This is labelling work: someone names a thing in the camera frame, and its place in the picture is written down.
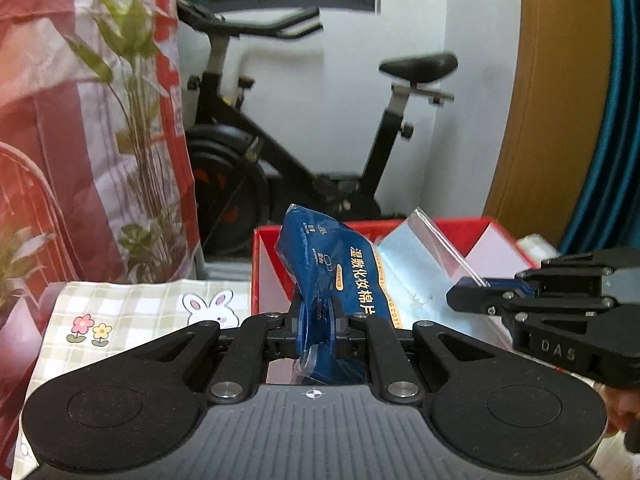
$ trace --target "blue plastic package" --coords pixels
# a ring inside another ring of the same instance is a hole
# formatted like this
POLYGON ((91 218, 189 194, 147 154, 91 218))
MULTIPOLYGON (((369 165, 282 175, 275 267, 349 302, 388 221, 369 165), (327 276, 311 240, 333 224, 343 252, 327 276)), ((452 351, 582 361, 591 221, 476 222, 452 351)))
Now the blue plastic package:
POLYGON ((362 362, 335 355, 334 298, 348 316, 356 312, 402 323, 385 287, 385 269, 371 243, 330 216, 291 205, 276 245, 302 295, 298 318, 300 367, 324 384, 364 380, 362 362))

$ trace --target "cartoon rabbit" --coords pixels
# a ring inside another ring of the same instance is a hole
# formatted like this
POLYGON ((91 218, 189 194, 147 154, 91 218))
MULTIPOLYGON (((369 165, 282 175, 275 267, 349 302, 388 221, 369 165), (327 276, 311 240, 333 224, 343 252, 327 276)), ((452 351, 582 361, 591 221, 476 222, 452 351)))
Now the cartoon rabbit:
POLYGON ((205 320, 213 320, 220 323, 220 328, 235 328, 240 326, 240 320, 234 311, 229 307, 233 299, 232 290, 223 290, 215 295, 209 305, 197 294, 185 294, 182 297, 182 305, 187 309, 191 325, 205 320))

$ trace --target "handlebar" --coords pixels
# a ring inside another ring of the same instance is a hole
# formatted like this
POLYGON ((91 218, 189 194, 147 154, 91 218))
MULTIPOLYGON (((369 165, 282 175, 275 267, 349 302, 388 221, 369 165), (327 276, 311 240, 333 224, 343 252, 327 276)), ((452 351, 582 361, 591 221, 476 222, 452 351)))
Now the handlebar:
POLYGON ((320 9, 309 7, 271 23, 228 22, 215 16, 203 6, 187 0, 178 0, 178 18, 194 30, 206 34, 238 37, 241 34, 275 38, 277 40, 299 40, 322 30, 322 23, 315 22, 306 27, 288 32, 287 29, 320 16, 320 9))

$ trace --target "exercise bike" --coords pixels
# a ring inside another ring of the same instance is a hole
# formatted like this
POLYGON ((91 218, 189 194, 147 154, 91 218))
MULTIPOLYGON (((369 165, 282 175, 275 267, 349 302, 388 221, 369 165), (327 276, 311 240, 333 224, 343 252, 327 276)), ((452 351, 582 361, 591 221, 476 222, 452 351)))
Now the exercise bike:
POLYGON ((414 127, 403 123, 411 95, 433 105, 453 101, 453 95, 418 85, 438 81, 458 66, 456 56, 440 53, 386 60, 380 71, 404 81, 392 85, 391 101, 382 116, 362 175, 312 174, 267 132, 241 111, 244 92, 254 84, 241 76, 239 99, 233 104, 219 94, 230 38, 258 36, 300 40, 320 32, 317 7, 294 12, 273 23, 225 20, 205 7, 178 0, 180 20, 208 35, 211 53, 202 78, 192 76, 188 88, 200 88, 195 124, 186 131, 195 179, 200 238, 206 255, 233 254, 246 248, 254 229, 281 223, 291 203, 322 211, 341 221, 379 219, 375 199, 380 179, 398 134, 411 139, 414 127), (279 177, 267 178, 260 161, 279 177))

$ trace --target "pink flower print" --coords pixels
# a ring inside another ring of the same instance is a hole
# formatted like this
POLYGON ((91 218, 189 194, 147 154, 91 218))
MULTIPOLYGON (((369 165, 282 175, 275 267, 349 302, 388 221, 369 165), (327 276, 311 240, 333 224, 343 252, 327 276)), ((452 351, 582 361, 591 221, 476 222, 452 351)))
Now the pink flower print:
POLYGON ((95 324, 95 321, 91 319, 91 314, 84 314, 84 316, 78 316, 74 319, 74 325, 71 327, 73 334, 86 334, 89 329, 95 324))

